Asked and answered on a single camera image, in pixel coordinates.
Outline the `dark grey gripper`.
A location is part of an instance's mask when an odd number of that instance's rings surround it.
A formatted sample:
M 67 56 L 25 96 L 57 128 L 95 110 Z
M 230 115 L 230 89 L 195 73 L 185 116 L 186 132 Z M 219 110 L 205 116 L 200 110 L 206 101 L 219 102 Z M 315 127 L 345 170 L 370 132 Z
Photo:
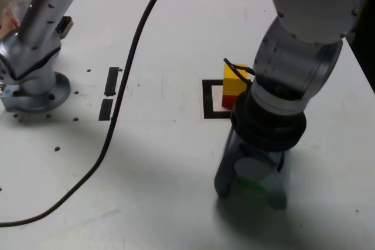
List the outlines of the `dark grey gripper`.
M 231 128 L 214 177 L 215 191 L 219 198 L 227 198 L 238 175 L 259 184 L 265 190 L 270 207 L 284 210 L 287 195 L 277 172 L 284 163 L 285 152 L 267 152 L 257 148 Z

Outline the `person's hand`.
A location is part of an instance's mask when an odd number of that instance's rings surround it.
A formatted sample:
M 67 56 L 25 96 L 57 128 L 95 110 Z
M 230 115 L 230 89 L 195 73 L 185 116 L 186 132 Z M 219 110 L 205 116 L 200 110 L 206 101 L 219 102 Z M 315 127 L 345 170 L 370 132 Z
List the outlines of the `person's hand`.
M 1 29 L 0 29 L 0 40 L 3 40 L 5 36 L 18 28 L 14 25 L 12 17 L 8 10 L 4 8 L 2 10 Z

